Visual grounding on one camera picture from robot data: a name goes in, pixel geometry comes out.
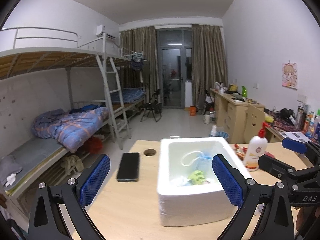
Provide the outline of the person's right hand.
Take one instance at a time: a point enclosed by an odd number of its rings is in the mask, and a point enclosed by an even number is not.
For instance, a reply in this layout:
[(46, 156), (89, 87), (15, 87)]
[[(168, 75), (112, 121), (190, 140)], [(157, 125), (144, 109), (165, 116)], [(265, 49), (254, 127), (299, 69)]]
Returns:
[(319, 217), (319, 207), (300, 207), (299, 212), (296, 219), (296, 229), (299, 233), (301, 233), (303, 226), (308, 225), (308, 220), (313, 220)]

